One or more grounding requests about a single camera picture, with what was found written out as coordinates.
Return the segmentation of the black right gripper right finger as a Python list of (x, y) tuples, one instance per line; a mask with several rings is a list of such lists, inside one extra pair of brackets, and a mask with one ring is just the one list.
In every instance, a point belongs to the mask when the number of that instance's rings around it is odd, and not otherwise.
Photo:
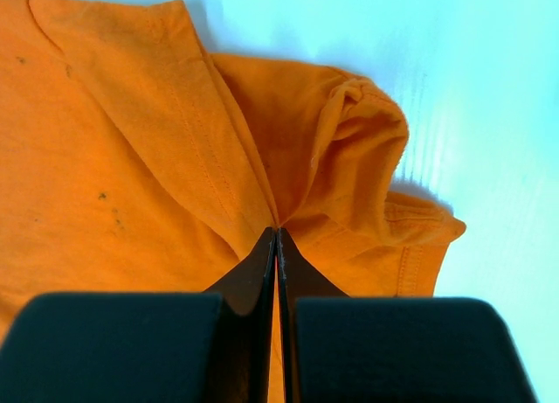
[(288, 402), (533, 402), (509, 329), (471, 298), (352, 298), (277, 234)]

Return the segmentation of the orange t shirt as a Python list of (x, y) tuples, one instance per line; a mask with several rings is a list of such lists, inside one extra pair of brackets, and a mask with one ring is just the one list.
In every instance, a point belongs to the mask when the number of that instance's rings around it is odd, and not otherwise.
[(1, 0), (1, 331), (36, 295), (208, 288), (284, 228), (353, 296), (433, 293), (465, 224), (390, 188), (370, 79), (209, 52), (184, 2)]

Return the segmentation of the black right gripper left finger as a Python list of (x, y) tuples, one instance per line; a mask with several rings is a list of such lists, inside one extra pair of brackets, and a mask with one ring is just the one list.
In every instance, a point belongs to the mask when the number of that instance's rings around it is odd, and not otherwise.
[(275, 232), (201, 293), (47, 293), (1, 347), (4, 402), (264, 402)]

